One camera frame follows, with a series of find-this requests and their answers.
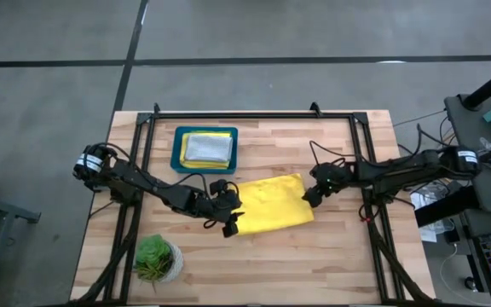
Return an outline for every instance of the yellow cloth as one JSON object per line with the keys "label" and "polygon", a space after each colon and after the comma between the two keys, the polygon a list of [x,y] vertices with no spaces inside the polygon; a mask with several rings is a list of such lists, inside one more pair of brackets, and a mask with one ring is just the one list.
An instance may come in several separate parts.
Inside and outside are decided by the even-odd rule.
{"label": "yellow cloth", "polygon": [[217,170],[226,170],[228,169],[228,164],[230,162],[211,162],[211,161],[186,161],[185,160],[185,152],[187,151],[187,140],[188,137],[192,134],[195,135],[203,135],[203,136],[226,136],[231,137],[230,132],[209,132],[209,131],[194,131],[183,133],[182,143],[181,143],[181,152],[179,154],[179,162],[183,167],[187,168],[203,168],[203,169],[217,169]]}
{"label": "yellow cloth", "polygon": [[238,235],[282,229],[314,220],[308,201],[303,200],[300,174],[238,184],[242,205],[233,211],[238,217]]}

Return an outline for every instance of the concrete floor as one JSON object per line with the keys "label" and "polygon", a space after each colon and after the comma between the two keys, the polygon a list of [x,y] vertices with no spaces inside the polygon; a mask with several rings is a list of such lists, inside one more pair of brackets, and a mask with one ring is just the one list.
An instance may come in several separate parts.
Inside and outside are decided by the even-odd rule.
{"label": "concrete floor", "polygon": [[[124,59],[139,0],[0,0],[0,61]],[[151,0],[136,58],[491,55],[491,1]],[[71,176],[86,144],[103,140],[122,67],[0,68],[0,199],[42,211],[17,223],[0,265],[0,306],[63,303],[92,195]],[[389,109],[394,121],[443,109],[442,99],[491,78],[491,62],[234,67],[135,67],[124,110]],[[420,121],[438,134],[443,115]],[[414,124],[396,128],[413,148]],[[462,298],[438,270],[452,253],[426,246],[437,297]],[[459,278],[445,279],[487,303]]]}

